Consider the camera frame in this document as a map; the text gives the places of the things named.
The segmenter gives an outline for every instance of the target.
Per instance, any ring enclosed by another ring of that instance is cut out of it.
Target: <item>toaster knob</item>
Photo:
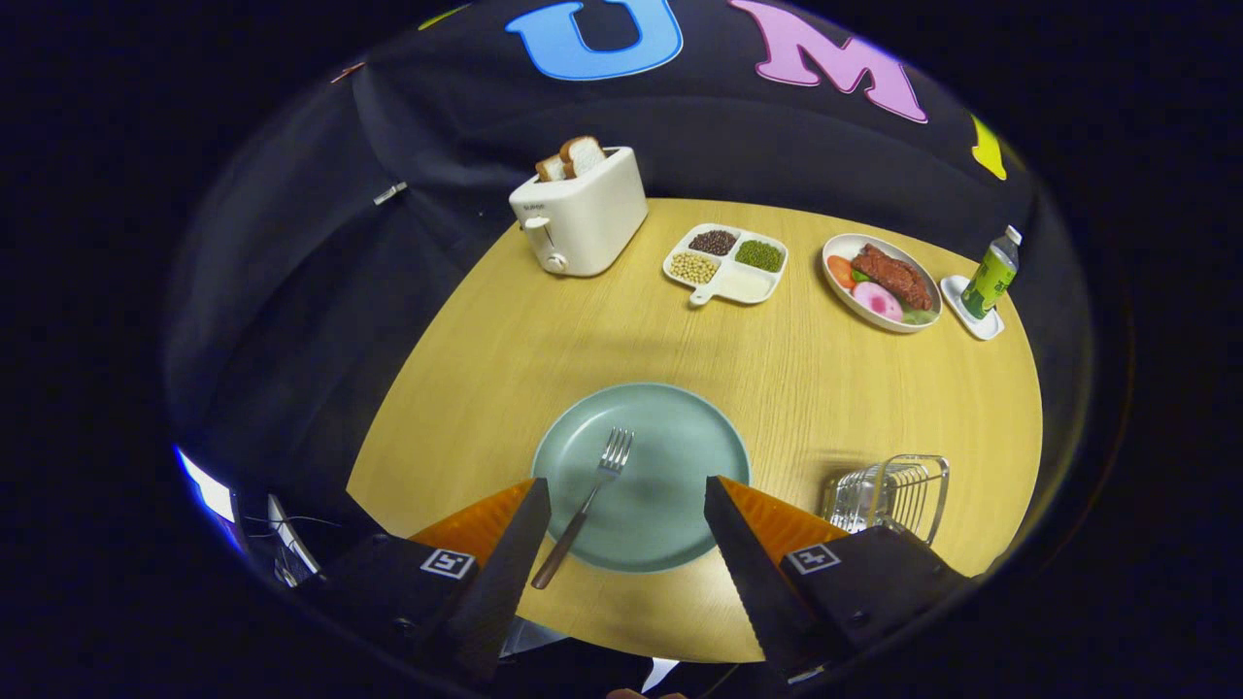
[[[566,257],[558,254],[552,254],[544,257],[544,269],[551,272],[563,272],[566,271]]]

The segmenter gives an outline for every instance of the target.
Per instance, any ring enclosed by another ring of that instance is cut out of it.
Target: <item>fork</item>
[[[534,580],[531,581],[531,587],[543,590],[548,586],[552,576],[561,567],[561,562],[566,560],[566,553],[569,553],[569,547],[578,537],[578,531],[583,529],[583,522],[587,521],[587,509],[592,506],[595,494],[605,484],[613,483],[617,476],[622,475],[622,469],[625,466],[626,459],[630,458],[630,444],[633,443],[634,433],[630,430],[613,428],[613,432],[609,433],[609,440],[604,443],[604,453],[600,454],[600,463],[595,466],[595,488],[592,489],[587,500],[583,500],[583,506],[574,512],[574,517],[569,520],[569,526],[557,540],[552,553],[548,553],[543,565],[539,566]]]

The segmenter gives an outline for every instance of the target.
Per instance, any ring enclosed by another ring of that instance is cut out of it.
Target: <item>white sectioned dish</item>
[[[733,246],[730,248],[728,252],[725,255],[713,255],[702,250],[691,250],[691,241],[695,240],[697,235],[710,230],[723,230],[736,238]],[[769,272],[735,260],[733,256],[738,254],[738,248],[748,240],[767,243],[768,245],[781,250],[781,269],[776,272]],[[674,255],[677,255],[679,252],[702,255],[716,262],[716,274],[712,275],[711,281],[702,285],[695,285],[682,277],[674,276]],[[730,299],[740,303],[759,303],[767,301],[777,289],[777,282],[781,281],[782,275],[786,274],[787,264],[789,264],[789,250],[787,250],[779,240],[730,225],[700,224],[684,235],[677,245],[670,250],[669,255],[665,256],[665,262],[661,265],[661,269],[665,270],[665,276],[669,279],[676,281],[677,284],[692,287],[695,291],[691,294],[691,305],[702,306],[713,296],[721,296],[722,299]]]

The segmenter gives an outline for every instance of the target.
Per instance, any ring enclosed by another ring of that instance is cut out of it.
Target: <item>carrot slice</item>
[[[829,255],[825,262],[829,265],[829,272],[833,274],[833,279],[835,279],[843,289],[854,289],[855,280],[850,274],[850,260],[838,257],[837,255]]]

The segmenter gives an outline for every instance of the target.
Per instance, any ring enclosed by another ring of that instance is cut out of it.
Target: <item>green label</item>
[[[1006,294],[1006,287],[1013,279],[1014,270],[998,260],[989,246],[984,252],[984,260],[979,262],[979,269],[976,270],[976,276],[971,277],[971,284],[962,292],[962,305],[972,316],[983,318]]]

